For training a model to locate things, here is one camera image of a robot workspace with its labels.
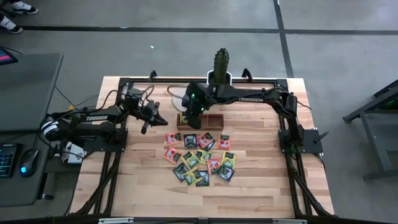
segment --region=keyboard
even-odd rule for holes
[[[20,144],[0,145],[0,178],[12,177],[12,172],[17,160]]]

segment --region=screen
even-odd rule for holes
[[[5,49],[0,48],[0,65],[16,63],[18,60]]]

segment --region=green cactus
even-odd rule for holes
[[[229,53],[225,48],[217,51],[214,58],[213,79],[215,84],[228,84],[226,71],[228,69]]]

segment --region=sneaker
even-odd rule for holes
[[[20,34],[23,31],[23,29],[20,26],[15,25],[15,23],[11,22],[5,16],[4,19],[0,21],[0,26],[5,28],[8,32],[12,34]]]
[[[14,8],[14,11],[18,14],[26,13],[29,15],[33,15],[39,12],[39,10],[35,7],[31,6],[30,4],[23,3],[22,1],[15,2],[14,4],[12,4],[12,7]]]

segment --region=wooden box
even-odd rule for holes
[[[201,128],[203,131],[222,131],[224,129],[224,115],[222,114],[202,114],[200,115]],[[195,131],[187,124],[181,124],[180,115],[177,114],[177,129],[179,131]]]

